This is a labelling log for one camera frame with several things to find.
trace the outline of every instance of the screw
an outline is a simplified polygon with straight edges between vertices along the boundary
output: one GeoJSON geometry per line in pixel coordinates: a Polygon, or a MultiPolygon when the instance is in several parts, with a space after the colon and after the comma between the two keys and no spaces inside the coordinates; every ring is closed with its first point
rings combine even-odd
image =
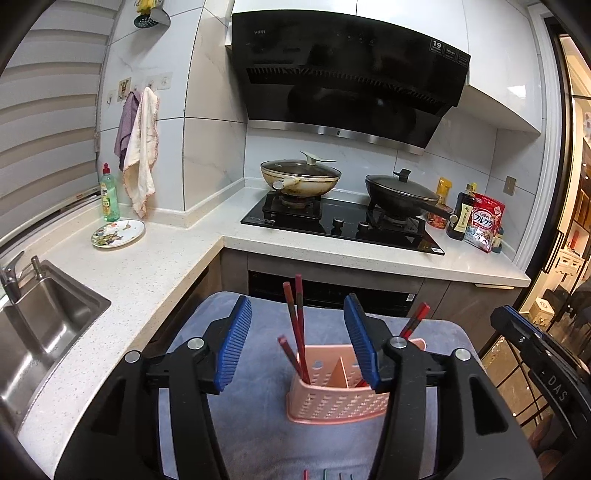
{"type": "Polygon", "coordinates": [[[456,350],[456,358],[458,360],[461,360],[462,362],[465,362],[465,361],[469,360],[470,357],[472,357],[472,355],[465,348],[459,348],[459,349],[456,350]]]}
{"type": "Polygon", "coordinates": [[[187,342],[187,346],[191,350],[199,350],[200,348],[203,348],[204,345],[205,345],[205,341],[202,338],[199,338],[199,337],[191,338],[187,342]]]}
{"type": "Polygon", "coordinates": [[[402,337],[392,337],[390,339],[390,346],[394,348],[404,348],[407,345],[407,341],[402,337]]]}
{"type": "Polygon", "coordinates": [[[139,352],[137,350],[132,350],[127,352],[124,358],[127,363],[134,364],[139,360],[139,352]]]}

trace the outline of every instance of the pot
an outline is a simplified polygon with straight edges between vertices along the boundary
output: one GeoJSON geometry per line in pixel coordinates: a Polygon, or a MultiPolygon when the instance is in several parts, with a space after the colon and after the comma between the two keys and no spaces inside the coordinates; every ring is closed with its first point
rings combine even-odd
{"type": "Polygon", "coordinates": [[[395,176],[367,175],[365,187],[370,198],[389,216],[407,218],[431,212],[452,222],[457,216],[437,206],[439,197],[426,187],[409,181],[410,170],[394,172],[395,176]]]}
{"type": "Polygon", "coordinates": [[[321,164],[336,160],[324,160],[301,152],[305,160],[267,161],[261,164],[261,173],[269,187],[294,197],[317,197],[331,191],[340,179],[336,169],[321,164]]]}

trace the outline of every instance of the blue towel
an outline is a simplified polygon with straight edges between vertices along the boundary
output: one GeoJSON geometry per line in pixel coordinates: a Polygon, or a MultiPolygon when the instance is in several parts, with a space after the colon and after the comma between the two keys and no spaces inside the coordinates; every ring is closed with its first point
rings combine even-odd
{"type": "MultiPolygon", "coordinates": [[[[192,337],[201,336],[210,322],[227,317],[239,295],[220,292],[206,299],[193,313],[170,346],[169,352],[192,337]]],[[[322,479],[343,473],[346,480],[365,480],[374,461],[384,417],[345,425],[311,426],[290,422],[285,415],[285,395],[290,389],[293,367],[277,337],[286,335],[295,349],[287,305],[253,299],[251,329],[246,338],[236,374],[219,395],[209,396],[213,424],[226,468],[232,480],[322,479]]],[[[306,344],[350,343],[342,310],[305,308],[306,344]]],[[[406,319],[380,317],[390,330],[400,332],[406,319]]],[[[449,355],[464,347],[476,352],[465,332],[451,322],[423,320],[414,332],[427,350],[449,355]]],[[[433,472],[437,428],[437,393],[427,389],[425,448],[421,477],[433,472]]],[[[178,479],[168,391],[160,391],[160,445],[164,473],[178,479]]]]}

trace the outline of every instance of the towel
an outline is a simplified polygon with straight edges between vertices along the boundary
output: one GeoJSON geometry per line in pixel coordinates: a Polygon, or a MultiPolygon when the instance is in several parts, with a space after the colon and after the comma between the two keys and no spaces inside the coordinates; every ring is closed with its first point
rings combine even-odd
{"type": "Polygon", "coordinates": [[[127,145],[131,131],[134,128],[135,116],[138,113],[139,93],[133,91],[127,96],[127,100],[123,106],[121,119],[119,120],[119,129],[117,130],[117,138],[115,139],[114,153],[119,157],[119,169],[123,171],[125,165],[125,154],[127,153],[127,145]]]}
{"type": "Polygon", "coordinates": [[[146,215],[146,200],[156,191],[151,170],[158,158],[156,117],[159,105],[160,99],[150,87],[146,87],[139,101],[125,155],[123,183],[140,218],[146,215]]]}

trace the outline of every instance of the red chopsticks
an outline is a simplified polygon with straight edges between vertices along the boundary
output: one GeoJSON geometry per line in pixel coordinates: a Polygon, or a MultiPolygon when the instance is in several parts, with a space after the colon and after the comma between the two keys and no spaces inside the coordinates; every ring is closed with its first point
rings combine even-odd
{"type": "Polygon", "coordinates": [[[306,344],[304,334],[304,286],[302,285],[301,274],[295,274],[295,305],[297,306],[297,321],[300,326],[301,341],[306,344]]]}
{"type": "Polygon", "coordinates": [[[277,337],[277,341],[279,342],[279,345],[281,345],[281,348],[283,348],[286,357],[289,359],[290,363],[295,368],[295,371],[298,374],[298,376],[302,378],[300,364],[298,363],[296,355],[294,351],[291,349],[290,344],[287,342],[287,338],[285,338],[285,335],[277,337]]]}
{"type": "Polygon", "coordinates": [[[427,305],[425,302],[421,303],[418,306],[416,313],[409,318],[408,323],[404,326],[402,332],[400,332],[400,336],[405,340],[408,340],[408,338],[417,329],[418,324],[421,323],[421,321],[427,316],[429,310],[431,310],[429,305],[427,305]]]}
{"type": "Polygon", "coordinates": [[[285,299],[287,300],[287,308],[290,311],[291,327],[294,331],[295,345],[300,354],[300,365],[301,365],[301,379],[310,385],[310,374],[308,373],[308,365],[306,364],[306,347],[303,340],[303,328],[300,327],[296,314],[296,306],[294,304],[294,296],[291,291],[291,284],[286,281],[283,284],[283,292],[285,293],[285,299]]]}

